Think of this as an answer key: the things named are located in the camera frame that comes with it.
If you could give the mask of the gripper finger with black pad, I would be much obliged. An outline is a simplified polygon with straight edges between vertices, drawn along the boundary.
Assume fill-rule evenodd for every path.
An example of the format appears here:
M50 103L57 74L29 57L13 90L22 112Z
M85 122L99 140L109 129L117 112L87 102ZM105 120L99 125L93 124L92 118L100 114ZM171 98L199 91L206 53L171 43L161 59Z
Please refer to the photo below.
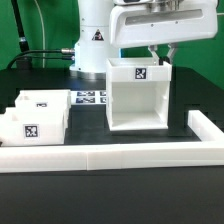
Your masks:
M159 56L157 54L158 47L156 45L150 45L148 47L148 50L152 55L154 64L158 65L159 64Z
M174 56L175 56L175 54L178 50L178 44L177 43L170 43L168 45L168 47L169 47L169 50L167 52L167 55L160 58L160 63L161 64L163 64L164 62L167 62L169 64L173 64Z

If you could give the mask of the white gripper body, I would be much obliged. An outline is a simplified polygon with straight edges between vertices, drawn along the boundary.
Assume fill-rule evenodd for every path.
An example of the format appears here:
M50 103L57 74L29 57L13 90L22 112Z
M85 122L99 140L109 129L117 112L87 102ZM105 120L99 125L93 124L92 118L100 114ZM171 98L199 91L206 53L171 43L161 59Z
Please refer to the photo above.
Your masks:
M114 0L110 43L118 48L213 38L218 0Z

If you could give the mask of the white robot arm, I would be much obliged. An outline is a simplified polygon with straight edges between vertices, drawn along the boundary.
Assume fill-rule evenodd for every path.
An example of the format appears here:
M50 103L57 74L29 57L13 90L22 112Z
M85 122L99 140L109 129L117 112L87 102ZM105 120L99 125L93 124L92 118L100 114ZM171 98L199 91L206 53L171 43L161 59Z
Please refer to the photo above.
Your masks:
M80 37L70 72L103 79L105 61L123 48L144 47L154 53L168 44L168 56L180 42L216 35L218 0L78 0Z

